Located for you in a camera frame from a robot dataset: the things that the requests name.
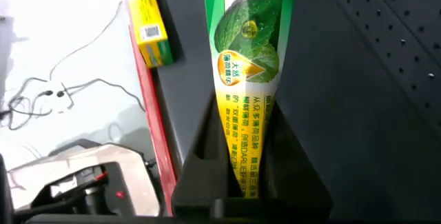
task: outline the green packaging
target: green packaging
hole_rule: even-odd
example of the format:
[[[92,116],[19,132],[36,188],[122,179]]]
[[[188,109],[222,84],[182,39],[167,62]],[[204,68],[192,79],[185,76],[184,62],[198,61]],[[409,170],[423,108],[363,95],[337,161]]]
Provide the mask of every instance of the green packaging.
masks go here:
[[[285,60],[294,0],[205,0],[205,8],[230,161],[243,196],[256,198],[265,128]]]

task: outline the black holder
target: black holder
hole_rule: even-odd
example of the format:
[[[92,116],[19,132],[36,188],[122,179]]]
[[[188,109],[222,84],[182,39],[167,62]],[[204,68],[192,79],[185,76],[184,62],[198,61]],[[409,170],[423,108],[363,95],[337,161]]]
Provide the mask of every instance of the black holder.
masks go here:
[[[259,199],[242,197],[215,100],[203,123],[172,195],[175,216],[327,221],[331,197],[277,104],[265,137]]]

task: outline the red light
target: red light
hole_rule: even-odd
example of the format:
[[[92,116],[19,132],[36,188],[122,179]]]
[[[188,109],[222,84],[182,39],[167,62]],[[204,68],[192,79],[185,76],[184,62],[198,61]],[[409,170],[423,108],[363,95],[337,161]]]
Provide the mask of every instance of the red light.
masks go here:
[[[124,191],[120,190],[120,191],[116,192],[116,197],[124,198]]]

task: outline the yellow box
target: yellow box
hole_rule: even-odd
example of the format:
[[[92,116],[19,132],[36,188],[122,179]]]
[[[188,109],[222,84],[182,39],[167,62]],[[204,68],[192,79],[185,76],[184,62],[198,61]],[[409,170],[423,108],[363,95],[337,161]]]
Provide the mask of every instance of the yellow box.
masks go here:
[[[148,68],[173,62],[156,0],[128,0],[136,44]]]

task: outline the perforated metal panel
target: perforated metal panel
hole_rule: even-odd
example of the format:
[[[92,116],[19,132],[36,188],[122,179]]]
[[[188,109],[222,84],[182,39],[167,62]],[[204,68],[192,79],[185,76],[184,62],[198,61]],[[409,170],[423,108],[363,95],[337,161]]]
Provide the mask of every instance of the perforated metal panel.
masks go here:
[[[441,139],[441,0],[337,1]]]

